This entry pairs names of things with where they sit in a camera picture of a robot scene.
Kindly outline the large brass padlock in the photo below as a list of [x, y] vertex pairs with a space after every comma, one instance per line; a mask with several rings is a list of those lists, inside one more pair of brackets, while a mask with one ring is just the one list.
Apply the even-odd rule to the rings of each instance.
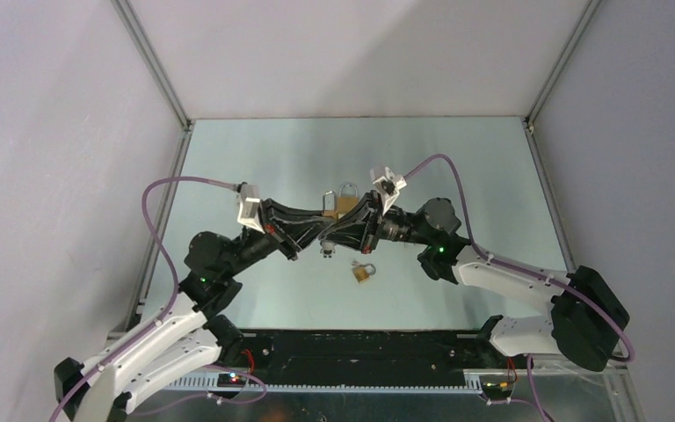
[[339, 217], [352, 211], [360, 201], [359, 189], [353, 183], [347, 182], [340, 186], [337, 199], [336, 211]]

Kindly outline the small brass padlock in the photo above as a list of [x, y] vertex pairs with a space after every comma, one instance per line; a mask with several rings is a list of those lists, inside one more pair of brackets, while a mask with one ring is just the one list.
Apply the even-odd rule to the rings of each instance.
[[374, 264], [362, 264], [358, 261], [352, 262], [352, 275], [358, 283], [364, 283], [376, 274]]

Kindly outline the long shackle brass padlock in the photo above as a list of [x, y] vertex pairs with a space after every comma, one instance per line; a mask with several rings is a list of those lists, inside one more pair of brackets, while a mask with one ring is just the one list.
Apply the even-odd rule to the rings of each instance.
[[338, 219], [337, 211], [338, 195], [334, 191], [328, 191], [322, 196], [322, 215], [333, 220]]

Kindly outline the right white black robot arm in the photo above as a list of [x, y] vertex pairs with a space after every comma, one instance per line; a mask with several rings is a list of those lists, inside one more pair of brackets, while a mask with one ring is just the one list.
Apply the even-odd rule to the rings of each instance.
[[422, 244], [417, 260], [433, 280], [478, 287], [525, 304], [534, 316], [490, 317], [475, 347], [486, 367], [524, 354], [560, 354], [592, 372], [603, 371], [630, 316], [601, 274], [587, 266], [568, 273], [499, 257], [458, 230], [450, 200], [431, 198], [418, 211], [382, 209], [375, 192], [321, 235], [324, 255], [339, 245], [364, 254], [380, 241]]

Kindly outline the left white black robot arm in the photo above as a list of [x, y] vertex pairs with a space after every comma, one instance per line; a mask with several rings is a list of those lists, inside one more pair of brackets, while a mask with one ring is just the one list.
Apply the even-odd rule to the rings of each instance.
[[54, 369], [57, 407], [71, 421], [124, 421], [159, 390], [213, 364], [236, 364], [242, 333], [222, 314], [240, 292], [235, 277], [274, 252], [294, 260], [336, 222], [325, 211], [285, 207], [273, 200], [243, 208], [240, 234], [194, 236], [185, 265], [172, 277], [168, 301], [151, 318], [97, 355]]

